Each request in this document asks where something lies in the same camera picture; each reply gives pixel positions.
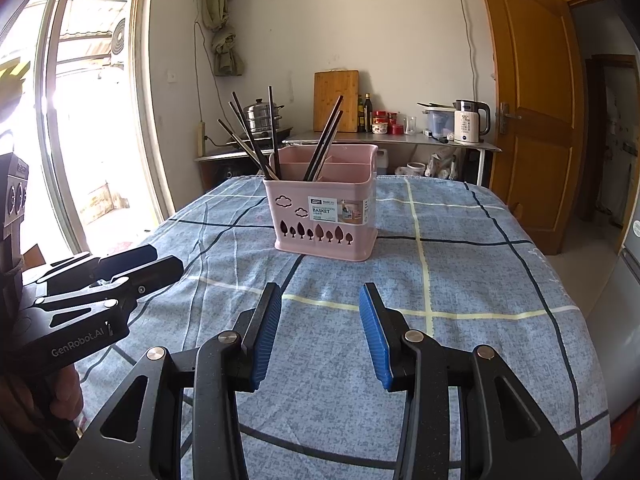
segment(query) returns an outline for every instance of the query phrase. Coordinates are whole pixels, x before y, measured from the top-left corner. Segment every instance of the refrigerator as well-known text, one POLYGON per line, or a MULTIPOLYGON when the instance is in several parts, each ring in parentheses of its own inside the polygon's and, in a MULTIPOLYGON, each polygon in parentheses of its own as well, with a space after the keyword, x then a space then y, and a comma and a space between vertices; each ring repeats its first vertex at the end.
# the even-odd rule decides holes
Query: refrigerator
POLYGON ((587 327, 615 420, 640 398, 640 202, 625 245, 587 327))

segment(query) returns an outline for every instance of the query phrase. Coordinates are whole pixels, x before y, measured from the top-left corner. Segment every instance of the chopstick basket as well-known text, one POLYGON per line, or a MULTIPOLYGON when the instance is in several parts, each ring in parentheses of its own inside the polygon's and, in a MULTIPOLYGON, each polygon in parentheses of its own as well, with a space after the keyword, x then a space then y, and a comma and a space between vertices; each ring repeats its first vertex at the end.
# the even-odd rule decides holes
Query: chopstick basket
POLYGON ((376 229, 376 157, 372 144, 333 144, 315 182, 303 182, 315 146, 279 151, 282 180, 265 180, 275 247, 281 251, 363 262, 376 229))

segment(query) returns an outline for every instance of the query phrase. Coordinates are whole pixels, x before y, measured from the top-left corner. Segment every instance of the silver bolt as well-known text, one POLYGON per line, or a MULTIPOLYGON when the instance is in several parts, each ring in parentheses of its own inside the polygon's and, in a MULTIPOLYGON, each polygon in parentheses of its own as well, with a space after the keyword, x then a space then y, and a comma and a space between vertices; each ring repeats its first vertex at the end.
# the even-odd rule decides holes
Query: silver bolt
POLYGON ((419 330, 409 330, 404 334, 404 338, 411 343, 420 343, 424 339, 424 334, 419 330))
POLYGON ((146 357, 152 361, 158 361, 164 357, 164 348, 160 346, 154 346, 146 351, 146 357))
POLYGON ((478 355, 482 359, 493 359, 495 356, 495 350, 487 345, 482 345, 478 347, 478 355))
POLYGON ((236 339, 238 339, 238 334, 231 330, 226 330, 218 336, 218 341, 225 345, 234 343, 236 339))

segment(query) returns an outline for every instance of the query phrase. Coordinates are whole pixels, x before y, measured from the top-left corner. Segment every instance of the bottle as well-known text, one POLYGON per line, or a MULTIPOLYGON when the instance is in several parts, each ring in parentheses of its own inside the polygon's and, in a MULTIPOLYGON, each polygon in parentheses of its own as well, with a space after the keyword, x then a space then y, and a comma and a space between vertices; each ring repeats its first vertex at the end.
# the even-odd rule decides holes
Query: bottle
POLYGON ((358 133, 363 134, 364 132, 364 103, 362 95, 358 95, 358 133))
POLYGON ((371 104, 371 94, 365 94, 364 101, 364 129, 368 134, 373 133, 373 104, 371 104))

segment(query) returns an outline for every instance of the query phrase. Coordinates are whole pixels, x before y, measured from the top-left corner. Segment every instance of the white table leg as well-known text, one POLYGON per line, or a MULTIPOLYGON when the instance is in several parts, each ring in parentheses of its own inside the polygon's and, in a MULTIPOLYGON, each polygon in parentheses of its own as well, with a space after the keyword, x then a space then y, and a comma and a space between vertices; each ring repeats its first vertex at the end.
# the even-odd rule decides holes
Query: white table leg
POLYGON ((484 176, 484 155, 486 150, 478 150, 480 152, 480 162, 478 163, 478 186, 482 186, 482 177, 484 176))

